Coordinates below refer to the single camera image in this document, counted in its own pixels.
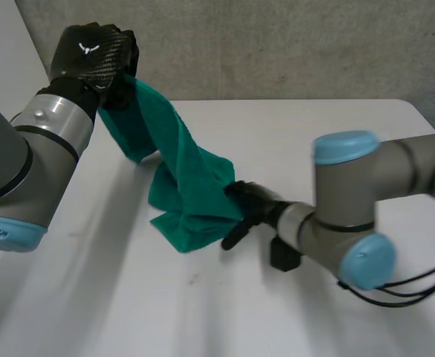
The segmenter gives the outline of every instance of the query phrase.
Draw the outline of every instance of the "concrete wall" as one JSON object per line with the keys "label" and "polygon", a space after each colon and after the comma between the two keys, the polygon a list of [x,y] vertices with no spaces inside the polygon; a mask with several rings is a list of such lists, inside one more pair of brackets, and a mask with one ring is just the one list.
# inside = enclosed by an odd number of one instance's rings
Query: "concrete wall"
{"label": "concrete wall", "polygon": [[115,23],[171,99],[399,98],[435,127],[434,0],[16,2],[46,68],[65,26]]}

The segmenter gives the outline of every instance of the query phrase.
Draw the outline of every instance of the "teal cloth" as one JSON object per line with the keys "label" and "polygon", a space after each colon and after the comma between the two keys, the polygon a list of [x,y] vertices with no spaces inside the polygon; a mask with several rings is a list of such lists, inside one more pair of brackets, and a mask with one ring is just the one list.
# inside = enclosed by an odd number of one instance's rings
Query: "teal cloth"
{"label": "teal cloth", "polygon": [[126,157],[139,163],[156,150],[163,156],[148,202],[166,213],[151,223],[183,253],[223,238],[241,219],[223,191],[235,179],[232,163],[198,147],[171,102],[155,89],[133,77],[126,81],[136,88],[131,106],[99,113]]}

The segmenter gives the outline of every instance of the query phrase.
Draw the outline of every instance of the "white table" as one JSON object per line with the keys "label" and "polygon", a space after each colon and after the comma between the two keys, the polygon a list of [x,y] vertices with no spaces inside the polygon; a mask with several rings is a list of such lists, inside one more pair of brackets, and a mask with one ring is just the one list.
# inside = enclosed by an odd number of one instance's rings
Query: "white table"
{"label": "white table", "polygon": [[[234,162],[238,179],[308,202],[317,136],[434,132],[399,100],[175,106],[198,144]],[[435,356],[435,296],[383,309],[342,291],[311,261],[273,270],[268,228],[229,252],[219,243],[175,251],[149,223],[160,214],[146,200],[154,167],[127,161],[97,120],[37,251],[0,252],[0,357]],[[435,265],[435,200],[383,202],[378,223],[399,250],[398,277]]]}

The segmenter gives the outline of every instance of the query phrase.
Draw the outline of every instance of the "robotic glove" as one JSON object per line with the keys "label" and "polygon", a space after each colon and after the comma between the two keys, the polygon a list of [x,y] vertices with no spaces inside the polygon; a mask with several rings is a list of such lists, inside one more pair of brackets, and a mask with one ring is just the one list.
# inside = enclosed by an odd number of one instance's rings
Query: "robotic glove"
{"label": "robotic glove", "polygon": [[52,59],[51,86],[57,88],[55,91],[68,87],[68,91],[81,95],[92,92],[98,106],[125,109],[135,92],[125,83],[124,75],[136,75],[138,57],[131,30],[121,31],[115,25],[100,26],[96,22],[69,26],[63,31]]}

